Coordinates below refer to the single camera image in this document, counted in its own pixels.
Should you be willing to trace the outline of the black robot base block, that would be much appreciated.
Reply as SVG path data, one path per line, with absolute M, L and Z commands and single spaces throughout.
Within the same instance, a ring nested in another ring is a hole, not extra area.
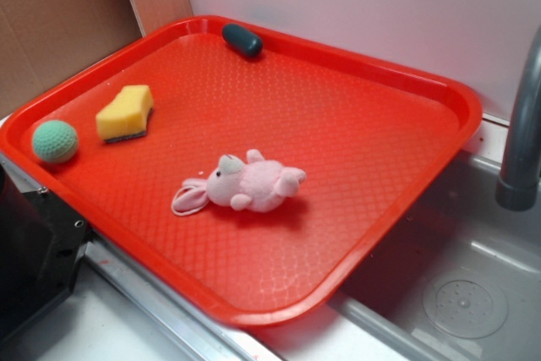
M 22 192 L 1 170 L 1 343 L 74 290 L 88 222 L 52 191 Z

